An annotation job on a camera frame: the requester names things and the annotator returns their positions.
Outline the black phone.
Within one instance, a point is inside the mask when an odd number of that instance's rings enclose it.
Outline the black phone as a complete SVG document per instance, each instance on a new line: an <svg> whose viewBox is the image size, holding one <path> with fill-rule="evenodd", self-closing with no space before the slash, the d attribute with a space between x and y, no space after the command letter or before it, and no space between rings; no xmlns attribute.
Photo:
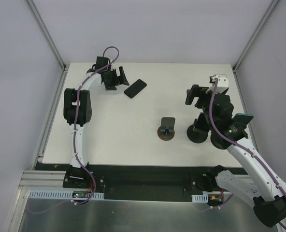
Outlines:
<svg viewBox="0 0 286 232"><path fill-rule="evenodd" d="M210 129L209 129L208 123L206 121L205 114L203 112L201 112L199 114L195 128L196 128L197 132L199 132L199 133L208 133L209 132Z"/></svg>
<svg viewBox="0 0 286 232"><path fill-rule="evenodd" d="M125 91L124 94L133 99L138 93L140 93L145 87L147 87L147 83L141 79L135 81L131 86L129 86Z"/></svg>
<svg viewBox="0 0 286 232"><path fill-rule="evenodd" d="M254 118L253 115L251 114L242 114L242 113L237 113L234 117L233 117L233 121L243 127L246 127L250 121Z"/></svg>

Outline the black phone stand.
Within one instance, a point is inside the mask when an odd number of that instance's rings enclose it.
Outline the black phone stand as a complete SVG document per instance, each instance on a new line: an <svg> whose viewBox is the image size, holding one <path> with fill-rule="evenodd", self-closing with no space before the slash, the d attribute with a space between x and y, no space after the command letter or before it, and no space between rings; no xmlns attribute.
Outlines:
<svg viewBox="0 0 286 232"><path fill-rule="evenodd" d="M214 147L221 150L226 150L231 145L230 142L223 139L216 132L211 133L210 140Z"/></svg>
<svg viewBox="0 0 286 232"><path fill-rule="evenodd" d="M195 119L194 123L188 127L186 134L190 141L196 144L200 144L206 141L206 139L208 138L208 133L207 132L201 133L201 132L194 131L196 123L197 123L197 119Z"/></svg>

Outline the brown disc small stand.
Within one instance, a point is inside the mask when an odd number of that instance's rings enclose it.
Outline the brown disc small stand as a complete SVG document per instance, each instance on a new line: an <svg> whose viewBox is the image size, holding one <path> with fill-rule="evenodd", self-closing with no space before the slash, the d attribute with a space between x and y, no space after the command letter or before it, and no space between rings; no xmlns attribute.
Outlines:
<svg viewBox="0 0 286 232"><path fill-rule="evenodd" d="M157 130L158 137L163 141L169 141L175 136L175 118L163 117L161 119L160 127Z"/></svg>

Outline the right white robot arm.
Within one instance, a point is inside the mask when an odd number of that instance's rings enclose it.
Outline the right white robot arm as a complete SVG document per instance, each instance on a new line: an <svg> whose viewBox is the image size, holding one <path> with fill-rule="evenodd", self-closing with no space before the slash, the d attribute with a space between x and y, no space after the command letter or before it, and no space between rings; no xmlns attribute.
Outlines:
<svg viewBox="0 0 286 232"><path fill-rule="evenodd" d="M207 192L225 189L253 208L257 218L267 227L286 218L286 182L263 160L248 138L245 129L252 115L233 115L228 88L213 93L212 88L193 85L186 92L186 105L197 98L195 107L202 112L187 129L190 141L200 144L211 140L214 147L228 151L244 168L254 185L239 179L227 168L217 165L196 181Z"/></svg>

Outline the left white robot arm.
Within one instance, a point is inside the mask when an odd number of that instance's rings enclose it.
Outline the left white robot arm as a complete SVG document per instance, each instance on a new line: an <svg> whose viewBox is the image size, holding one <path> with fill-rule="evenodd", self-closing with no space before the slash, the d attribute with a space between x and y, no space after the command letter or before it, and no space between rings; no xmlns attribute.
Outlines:
<svg viewBox="0 0 286 232"><path fill-rule="evenodd" d="M117 86L129 86L124 68L113 68L114 60L97 57L96 63L86 72L86 77L78 88L64 90L63 117L71 131L71 162L66 174L74 178L80 188L90 184L91 173L87 170L85 135L92 118L91 91L104 84L105 90L117 90Z"/></svg>

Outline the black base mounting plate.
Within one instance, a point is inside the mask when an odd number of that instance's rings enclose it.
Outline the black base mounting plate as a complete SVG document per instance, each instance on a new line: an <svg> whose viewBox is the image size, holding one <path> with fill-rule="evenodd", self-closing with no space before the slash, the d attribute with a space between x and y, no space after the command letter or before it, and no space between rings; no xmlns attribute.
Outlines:
<svg viewBox="0 0 286 232"><path fill-rule="evenodd" d="M103 193L106 200L190 202L203 191L220 191L211 167L88 165L69 167L63 187Z"/></svg>

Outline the metal sheet front panel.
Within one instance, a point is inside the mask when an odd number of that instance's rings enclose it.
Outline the metal sheet front panel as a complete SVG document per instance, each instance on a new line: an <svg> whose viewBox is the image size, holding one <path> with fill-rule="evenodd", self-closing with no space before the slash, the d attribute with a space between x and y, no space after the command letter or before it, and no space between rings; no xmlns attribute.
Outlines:
<svg viewBox="0 0 286 232"><path fill-rule="evenodd" d="M274 232L232 197L220 209L202 203L29 199L20 232Z"/></svg>

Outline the right aluminium frame post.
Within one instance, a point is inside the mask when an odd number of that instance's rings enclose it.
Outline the right aluminium frame post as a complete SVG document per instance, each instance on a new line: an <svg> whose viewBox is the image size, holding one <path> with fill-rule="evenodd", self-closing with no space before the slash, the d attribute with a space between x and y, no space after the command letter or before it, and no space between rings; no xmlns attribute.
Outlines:
<svg viewBox="0 0 286 232"><path fill-rule="evenodd" d="M232 66L232 70L234 73L236 73L239 67L241 66L246 55L249 53L256 39L259 37L260 33L264 29L265 25L267 24L268 20L270 19L270 17L272 16L273 12L275 11L280 2L281 2L280 0L271 0L271 2L269 3L267 9L265 10L264 14L262 15L261 19L256 25L254 31L252 32L250 38L248 39L237 61Z"/></svg>

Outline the aluminium frame post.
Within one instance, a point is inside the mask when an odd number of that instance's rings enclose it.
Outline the aluminium frame post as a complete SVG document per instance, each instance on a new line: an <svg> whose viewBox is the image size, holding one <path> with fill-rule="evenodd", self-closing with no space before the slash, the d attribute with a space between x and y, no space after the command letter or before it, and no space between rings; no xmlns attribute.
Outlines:
<svg viewBox="0 0 286 232"><path fill-rule="evenodd" d="M241 66L246 55L249 53L256 39L259 37L260 33L264 29L265 25L267 24L268 20L270 19L270 17L272 16L273 12L275 11L280 2L281 2L280 0L271 0L271 2L269 3L267 9L265 10L264 14L262 15L261 19L256 25L254 31L252 32L250 38L248 39L237 61L232 66L232 70L234 73L236 73L239 67Z"/></svg>
<svg viewBox="0 0 286 232"><path fill-rule="evenodd" d="M64 71L67 67L67 64L64 62L35 2L33 0L24 0L26 6L31 12L44 40L46 41L49 49L51 50L55 60L57 61L59 67Z"/></svg>

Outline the left aluminium frame post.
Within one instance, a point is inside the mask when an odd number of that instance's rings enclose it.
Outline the left aluminium frame post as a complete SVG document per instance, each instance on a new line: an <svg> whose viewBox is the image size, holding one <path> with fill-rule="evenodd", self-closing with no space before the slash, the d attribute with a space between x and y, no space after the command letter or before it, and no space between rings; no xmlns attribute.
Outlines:
<svg viewBox="0 0 286 232"><path fill-rule="evenodd" d="M26 6L31 12L44 40L46 41L49 49L51 50L55 60L57 61L59 67L64 71L67 67L67 64L64 62L35 2L33 0L24 0Z"/></svg>

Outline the front aluminium rail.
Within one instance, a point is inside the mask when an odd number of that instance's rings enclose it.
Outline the front aluminium rail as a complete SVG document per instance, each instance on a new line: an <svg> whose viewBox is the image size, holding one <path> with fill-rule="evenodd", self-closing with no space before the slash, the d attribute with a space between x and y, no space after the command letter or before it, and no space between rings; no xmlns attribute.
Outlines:
<svg viewBox="0 0 286 232"><path fill-rule="evenodd" d="M19 189L62 189L65 171L24 171Z"/></svg>

